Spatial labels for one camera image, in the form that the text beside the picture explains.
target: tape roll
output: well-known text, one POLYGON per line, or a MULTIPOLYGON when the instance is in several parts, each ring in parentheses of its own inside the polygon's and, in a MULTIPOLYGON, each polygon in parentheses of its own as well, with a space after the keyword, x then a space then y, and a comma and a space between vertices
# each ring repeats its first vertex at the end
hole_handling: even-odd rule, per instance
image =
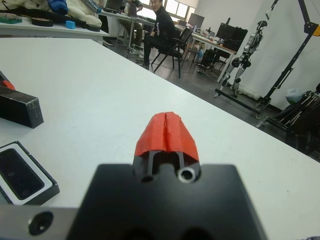
POLYGON ((36 26, 41 27, 52 27, 54 22, 50 19, 40 18, 40 17, 32 17, 31 23, 36 26))
POLYGON ((100 32, 100 27, 92 24, 87 24, 86 29, 94 32, 100 32))

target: man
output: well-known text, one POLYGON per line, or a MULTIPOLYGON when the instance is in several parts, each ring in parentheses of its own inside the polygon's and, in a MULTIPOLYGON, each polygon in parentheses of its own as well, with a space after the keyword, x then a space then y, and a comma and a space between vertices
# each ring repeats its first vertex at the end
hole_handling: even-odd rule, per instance
MULTIPOLYGON (((101 20, 102 26, 101 30, 106 32, 107 34, 109 33, 109 24, 108 24, 108 19, 106 16, 103 15, 98 15, 99 19, 101 20)), ((103 37, 103 45, 104 46, 110 46, 114 47, 115 45, 110 41, 110 38, 108 36, 103 37)))
POLYGON ((177 37, 174 22, 162 4, 162 0, 151 0, 151 7, 156 15, 156 20, 153 32, 148 36, 144 36, 143 67, 146 69, 149 69, 150 65, 151 48, 169 50, 175 44, 172 38, 177 37))
MULTIPOLYGON (((130 3, 130 7, 136 8, 135 10, 137 12, 141 11, 143 8, 143 5, 139 0, 122 0, 122 7, 121 7, 122 9, 125 8, 126 3, 130 3)), ((131 21, 119 19, 119 22, 126 29, 126 31, 130 33, 131 21)), ((132 31, 131 45, 141 46, 142 33, 143 33, 142 26, 139 23, 134 22, 133 30, 136 30, 136 36, 135 36, 135 31, 132 31)))

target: desk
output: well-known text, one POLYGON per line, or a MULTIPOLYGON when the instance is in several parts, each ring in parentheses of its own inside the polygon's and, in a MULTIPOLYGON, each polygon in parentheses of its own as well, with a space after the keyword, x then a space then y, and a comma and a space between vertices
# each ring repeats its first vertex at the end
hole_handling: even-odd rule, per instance
POLYGON ((128 43, 128 49, 130 49, 130 50, 133 49, 131 47, 131 40, 132 40, 133 31, 134 31, 134 22, 139 23, 139 24, 148 25, 148 26, 154 26, 155 25, 154 22, 150 22, 150 21, 144 20, 144 19, 139 18, 139 17, 130 17, 130 16, 127 16, 125 14, 106 12, 104 10, 102 10, 99 13, 99 15, 110 17, 110 18, 116 18, 116 19, 122 19, 122 20, 131 21, 131 28, 130 28, 130 33, 129 33, 129 43, 128 43))
POLYGON ((178 29, 179 31, 181 31, 181 32, 183 32, 183 31, 186 29, 185 26, 181 26, 181 25, 178 25, 178 24, 175 24, 174 27, 175 27, 176 29, 178 29))
POLYGON ((51 27, 36 26, 31 23, 31 19, 29 17, 22 17, 22 22, 16 24, 0 22, 0 35, 92 39, 101 45, 103 44, 103 37, 109 36, 108 33, 102 30, 100 30, 100 32, 96 32, 81 27, 69 29, 64 25, 59 24, 55 24, 51 27))
POLYGON ((173 111, 201 164, 237 167, 270 240, 320 236, 320 163, 308 156, 93 41, 3 38, 0 52, 44 118, 35 129, 0 119, 0 146, 20 141, 58 182, 44 206, 79 207, 97 166, 131 164, 151 117, 173 111))
POLYGON ((228 49, 228 48, 226 48, 226 47, 224 47, 224 46, 222 46, 222 45, 218 45, 218 44, 214 43, 213 41, 210 41, 209 39, 207 39, 207 38, 205 38, 205 37, 203 37, 203 36, 200 36, 200 35, 198 35, 198 34, 196 34, 196 33, 192 33, 192 37, 193 37, 193 42, 192 42, 191 48, 194 46, 195 41, 197 40, 197 41, 199 41, 199 42, 201 42, 201 43, 209 44, 209 45, 212 46, 213 48, 222 50, 222 51, 230 54, 230 57, 227 59, 226 64, 224 65, 224 68, 223 68, 223 70, 222 70, 222 72, 221 72, 221 74, 220 74, 220 76, 219 76, 219 78, 218 78, 218 80, 217 80, 217 83, 220 83, 221 78, 224 76, 224 74, 225 74, 225 72, 227 71, 228 66, 229 66, 232 58, 234 57, 234 55, 235 55, 237 52, 236 52, 236 51, 233 51, 233 50, 231 50, 231 49, 228 49))

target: black metal block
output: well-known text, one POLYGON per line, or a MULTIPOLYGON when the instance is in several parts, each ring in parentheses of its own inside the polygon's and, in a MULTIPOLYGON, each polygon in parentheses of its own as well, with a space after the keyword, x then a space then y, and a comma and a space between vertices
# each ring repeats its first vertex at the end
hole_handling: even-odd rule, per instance
POLYGON ((232 165, 203 165, 181 182, 171 164, 148 181, 131 165, 100 165, 68 240, 265 240, 249 196, 232 165))
POLYGON ((0 86, 0 118, 33 129, 44 122, 37 97, 4 86, 0 86))

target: robot leg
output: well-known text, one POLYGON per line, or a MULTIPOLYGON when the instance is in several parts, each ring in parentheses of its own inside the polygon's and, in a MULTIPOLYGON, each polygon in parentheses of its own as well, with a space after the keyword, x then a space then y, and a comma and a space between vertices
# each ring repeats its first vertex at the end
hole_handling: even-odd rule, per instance
POLYGON ((231 90, 233 91, 233 97, 235 97, 235 98, 238 97, 237 92, 238 92, 239 85, 241 82, 240 76, 246 71, 246 68, 248 68, 250 66, 251 66, 251 62, 246 61, 245 63, 243 63, 243 65, 239 68, 238 72, 236 73, 235 79, 234 79, 234 82, 233 82, 233 85, 231 88, 231 90))
POLYGON ((236 57, 235 59, 233 59, 231 65, 228 67, 228 69, 226 70, 225 72, 225 75, 224 75, 224 78, 222 80, 222 84, 221 84, 221 87, 220 87, 220 91, 222 91, 224 89, 224 87, 228 86, 228 83, 229 83, 229 79, 231 77, 231 72, 239 67, 240 65, 240 61, 239 61, 239 57, 236 57))

